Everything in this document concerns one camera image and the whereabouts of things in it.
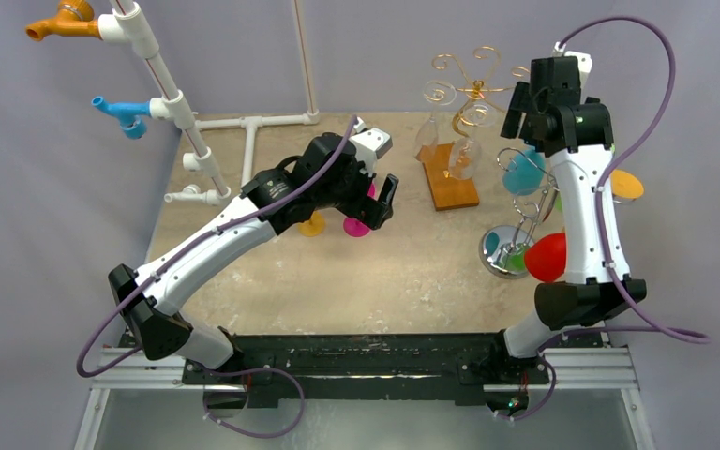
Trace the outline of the pink wine glass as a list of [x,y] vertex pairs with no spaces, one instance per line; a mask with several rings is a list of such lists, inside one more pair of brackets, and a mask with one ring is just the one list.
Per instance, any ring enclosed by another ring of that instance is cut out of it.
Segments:
[[360,238],[371,232],[371,229],[359,219],[345,217],[342,223],[343,231],[350,237]]

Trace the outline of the yellow wine glass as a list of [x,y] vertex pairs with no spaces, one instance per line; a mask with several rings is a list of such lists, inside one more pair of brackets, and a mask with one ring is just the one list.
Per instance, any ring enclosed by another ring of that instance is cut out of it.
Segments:
[[315,237],[321,234],[325,227],[325,219],[318,211],[314,211],[309,219],[297,225],[298,231],[305,237]]

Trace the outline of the blue wine glass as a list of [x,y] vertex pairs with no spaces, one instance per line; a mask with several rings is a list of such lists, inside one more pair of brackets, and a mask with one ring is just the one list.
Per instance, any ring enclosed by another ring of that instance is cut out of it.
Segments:
[[542,185],[546,161],[533,147],[515,152],[503,175],[503,185],[515,196],[529,196]]

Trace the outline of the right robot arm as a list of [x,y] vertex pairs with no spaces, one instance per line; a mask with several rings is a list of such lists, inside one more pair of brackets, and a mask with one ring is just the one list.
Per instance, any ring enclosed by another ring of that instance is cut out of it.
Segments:
[[591,68],[591,57],[579,52],[532,60],[503,120],[502,137],[521,139],[547,158],[562,197],[566,242],[560,280],[537,285],[534,311],[503,331],[504,347],[488,358],[503,382],[521,374],[525,358],[551,338],[611,319],[647,293],[645,280],[631,276],[617,228],[610,113],[582,96]]

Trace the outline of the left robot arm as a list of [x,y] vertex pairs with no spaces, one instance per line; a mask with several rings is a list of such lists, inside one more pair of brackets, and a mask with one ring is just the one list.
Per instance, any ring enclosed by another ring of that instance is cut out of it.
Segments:
[[314,212],[335,208],[371,230],[393,216],[398,179],[389,174],[377,198],[369,192],[376,164],[393,146],[374,127],[343,138],[326,132],[301,156],[258,172],[240,194],[199,231],[137,269],[108,275],[112,295],[139,349],[151,360],[183,356],[205,366],[218,383],[241,374],[242,358],[228,332],[186,318],[181,310],[203,284],[230,263]]

